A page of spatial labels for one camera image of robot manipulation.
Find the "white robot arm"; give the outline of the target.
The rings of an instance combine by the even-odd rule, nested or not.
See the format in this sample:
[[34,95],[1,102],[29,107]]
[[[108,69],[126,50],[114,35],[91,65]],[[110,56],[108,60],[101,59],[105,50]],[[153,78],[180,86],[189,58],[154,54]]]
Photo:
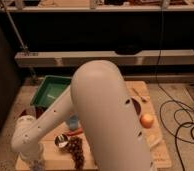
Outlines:
[[79,117],[99,171],[156,171],[143,129],[118,67],[90,61],[39,118],[17,120],[12,149],[30,160],[39,141],[73,114]]

